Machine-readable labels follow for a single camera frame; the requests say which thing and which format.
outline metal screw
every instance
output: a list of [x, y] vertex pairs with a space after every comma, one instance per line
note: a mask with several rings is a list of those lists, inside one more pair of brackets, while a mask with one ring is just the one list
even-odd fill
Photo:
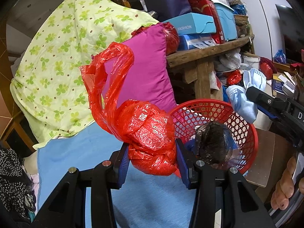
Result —
[[74, 166], [69, 168], [69, 173], [71, 173], [71, 174], [75, 173], [76, 171], [77, 171], [77, 168]]
[[231, 167], [231, 168], [230, 168], [230, 172], [233, 173], [233, 174], [235, 174], [235, 173], [238, 172], [238, 170], [237, 170], [237, 168], [235, 168], [235, 167]]
[[111, 161], [110, 160], [105, 160], [102, 162], [103, 166], [110, 166], [111, 165]]
[[196, 162], [196, 164], [197, 164], [198, 166], [204, 166], [204, 165], [205, 165], [205, 162], [202, 161], [202, 160], [198, 160], [198, 161]]

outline magenta cushion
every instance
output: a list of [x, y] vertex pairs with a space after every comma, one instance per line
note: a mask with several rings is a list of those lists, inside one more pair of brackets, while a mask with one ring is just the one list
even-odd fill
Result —
[[[128, 99], [149, 101], [159, 109], [169, 112], [176, 106], [173, 89], [166, 70], [166, 41], [162, 24], [149, 29], [124, 42], [134, 53], [134, 65], [130, 68], [117, 107]], [[114, 61], [105, 63], [108, 79], [102, 92], [109, 89], [109, 77]]]

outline dark television screen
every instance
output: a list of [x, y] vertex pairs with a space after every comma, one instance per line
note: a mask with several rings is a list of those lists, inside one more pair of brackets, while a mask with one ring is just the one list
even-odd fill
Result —
[[286, 58], [301, 63], [301, 50], [304, 49], [304, 22], [292, 8], [278, 4], [276, 6], [285, 41]]

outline finger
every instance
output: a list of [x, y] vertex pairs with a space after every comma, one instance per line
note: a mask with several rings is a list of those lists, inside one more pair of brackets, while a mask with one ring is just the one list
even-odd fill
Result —
[[288, 207], [289, 201], [286, 195], [281, 190], [281, 181], [277, 182], [275, 188], [275, 201], [277, 202], [281, 210], [285, 210]]
[[280, 187], [282, 192], [285, 194], [287, 198], [292, 197], [294, 192], [294, 185], [292, 181], [292, 176], [289, 173], [288, 169], [285, 169], [281, 178]]
[[271, 207], [272, 207], [274, 210], [277, 210], [277, 209], [279, 208], [279, 205], [277, 204], [276, 198], [275, 198], [275, 191], [274, 191], [273, 194], [272, 194], [270, 204], [271, 204]]
[[299, 190], [302, 194], [304, 194], [304, 178], [302, 178], [299, 182]]
[[295, 157], [292, 157], [287, 163], [287, 169], [291, 175], [294, 174], [296, 165], [297, 165], [297, 161]]

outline red gift box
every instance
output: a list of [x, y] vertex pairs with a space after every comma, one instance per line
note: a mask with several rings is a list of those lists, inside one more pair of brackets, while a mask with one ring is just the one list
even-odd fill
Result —
[[193, 13], [201, 13], [204, 15], [212, 16], [216, 27], [216, 33], [211, 33], [211, 37], [217, 44], [225, 43], [224, 33], [219, 15], [216, 11], [214, 3], [211, 0], [188, 0]]

